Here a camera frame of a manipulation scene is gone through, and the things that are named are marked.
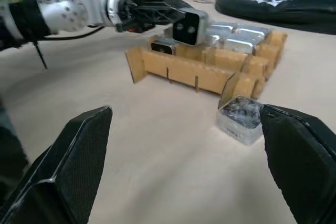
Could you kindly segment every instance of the cable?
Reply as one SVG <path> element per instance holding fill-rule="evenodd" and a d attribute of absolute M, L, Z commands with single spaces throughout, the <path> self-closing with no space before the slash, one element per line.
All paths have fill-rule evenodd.
<path fill-rule="evenodd" d="M 42 38 L 39 39 L 40 41 L 55 41 L 55 40 L 73 40 L 73 39 L 81 39 L 81 38 L 85 38 L 88 37 L 92 34 L 95 34 L 97 32 L 99 32 L 100 30 L 103 30 L 105 27 L 99 27 L 96 30 L 93 30 L 87 34 L 82 34 L 82 35 L 78 35 L 78 36 L 73 36 L 73 37 L 60 37 L 60 38 Z"/>

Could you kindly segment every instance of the clear plastic box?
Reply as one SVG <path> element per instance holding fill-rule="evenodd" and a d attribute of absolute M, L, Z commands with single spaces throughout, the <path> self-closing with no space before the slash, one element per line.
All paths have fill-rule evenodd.
<path fill-rule="evenodd" d="M 263 135 L 260 121 L 262 107 L 261 103 L 238 96 L 219 109 L 216 124 L 239 142 L 252 145 Z"/>

